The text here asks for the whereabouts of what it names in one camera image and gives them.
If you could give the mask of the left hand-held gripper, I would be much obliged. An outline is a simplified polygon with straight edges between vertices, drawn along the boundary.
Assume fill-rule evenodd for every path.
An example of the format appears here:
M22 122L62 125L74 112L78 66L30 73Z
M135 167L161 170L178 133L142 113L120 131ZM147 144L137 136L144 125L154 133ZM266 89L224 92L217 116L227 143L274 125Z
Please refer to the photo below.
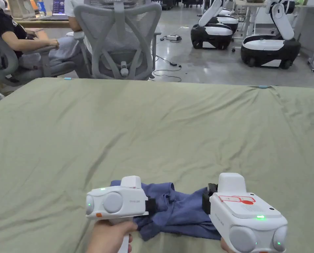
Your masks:
M115 225L153 214L155 210L156 201L145 194L139 176L124 177L120 185L96 188L86 196L86 218L95 223L107 220ZM128 238L124 237L118 253L128 253Z

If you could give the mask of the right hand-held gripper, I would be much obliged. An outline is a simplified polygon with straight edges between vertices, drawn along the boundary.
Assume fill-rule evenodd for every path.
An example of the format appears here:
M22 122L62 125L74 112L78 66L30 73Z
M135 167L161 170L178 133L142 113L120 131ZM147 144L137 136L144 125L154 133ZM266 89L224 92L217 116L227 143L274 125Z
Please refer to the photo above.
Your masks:
M202 195L202 209L235 253L284 253L286 218L254 193L238 173L221 173Z

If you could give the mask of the person's right hand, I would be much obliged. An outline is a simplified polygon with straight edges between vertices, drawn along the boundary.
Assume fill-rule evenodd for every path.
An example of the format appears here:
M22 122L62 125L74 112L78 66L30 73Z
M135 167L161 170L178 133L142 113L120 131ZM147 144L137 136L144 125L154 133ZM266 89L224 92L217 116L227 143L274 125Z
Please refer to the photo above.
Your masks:
M235 253L231 248L229 248L226 241L222 237L220 239L220 246L226 253Z

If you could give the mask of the person's left hand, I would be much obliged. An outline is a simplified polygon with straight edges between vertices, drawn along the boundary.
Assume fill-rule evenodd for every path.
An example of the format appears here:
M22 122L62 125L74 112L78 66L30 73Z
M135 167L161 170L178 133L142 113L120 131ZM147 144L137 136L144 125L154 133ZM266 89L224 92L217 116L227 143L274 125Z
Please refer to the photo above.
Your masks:
M130 253L132 247L130 243L133 240L131 233L137 230L137 224L133 221L125 221L113 225L107 220L97 221L92 229L87 253L117 253L122 245L126 235L129 236L128 250Z

